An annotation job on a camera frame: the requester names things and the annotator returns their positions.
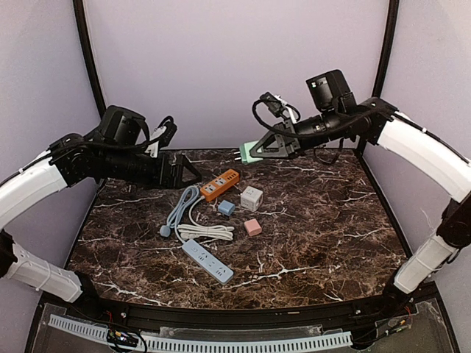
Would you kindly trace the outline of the green charger plug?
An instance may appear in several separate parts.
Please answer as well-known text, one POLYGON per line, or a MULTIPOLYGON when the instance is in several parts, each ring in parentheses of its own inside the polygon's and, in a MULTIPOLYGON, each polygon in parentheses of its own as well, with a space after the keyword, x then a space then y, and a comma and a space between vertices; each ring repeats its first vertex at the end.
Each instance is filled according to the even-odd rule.
POLYGON ((255 141, 246 142, 240 145, 238 148, 238 151, 235 152, 236 157, 234 160, 236 162, 241 162, 244 165, 249 165, 249 164, 261 161, 262 158, 252 157, 250 154, 251 148, 254 147, 256 143, 257 141, 255 140, 255 141))

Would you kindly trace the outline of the light blue power strip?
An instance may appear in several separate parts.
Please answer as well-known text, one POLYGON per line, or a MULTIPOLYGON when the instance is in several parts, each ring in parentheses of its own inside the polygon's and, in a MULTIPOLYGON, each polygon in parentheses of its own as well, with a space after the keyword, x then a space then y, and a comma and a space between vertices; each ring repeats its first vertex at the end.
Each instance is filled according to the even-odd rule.
POLYGON ((184 242, 182 250, 221 285, 226 285, 233 278, 233 270, 195 240, 184 242))

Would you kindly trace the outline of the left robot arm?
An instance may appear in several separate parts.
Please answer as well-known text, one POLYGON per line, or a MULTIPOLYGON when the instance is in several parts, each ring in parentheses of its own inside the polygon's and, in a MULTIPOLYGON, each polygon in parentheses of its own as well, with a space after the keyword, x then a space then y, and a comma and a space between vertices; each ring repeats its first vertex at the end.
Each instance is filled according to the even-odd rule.
MULTIPOLYGON (((151 131, 141 114, 110 105, 97 128, 86 135, 62 137, 1 182, 1 226, 87 178, 97 182, 120 179, 153 189, 181 189, 201 182, 201 173, 185 155, 178 154, 171 161, 160 151, 176 131, 171 116, 151 131)), ((88 276, 33 255, 5 230, 1 231, 1 276, 68 303, 96 296, 88 276)))

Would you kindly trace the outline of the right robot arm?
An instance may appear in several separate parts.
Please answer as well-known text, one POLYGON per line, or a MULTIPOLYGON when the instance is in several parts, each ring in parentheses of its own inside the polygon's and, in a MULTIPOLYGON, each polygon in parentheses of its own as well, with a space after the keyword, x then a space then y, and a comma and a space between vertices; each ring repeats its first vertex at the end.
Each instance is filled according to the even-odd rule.
POLYGON ((294 159, 328 142, 364 139, 396 154, 445 190, 450 203, 441 224, 395 272, 384 292, 406 296, 433 272, 470 245, 470 160, 394 105, 372 97, 357 103, 343 73, 336 69, 307 79, 319 114, 300 112, 269 92, 252 105, 267 133, 249 150, 258 159, 294 159))

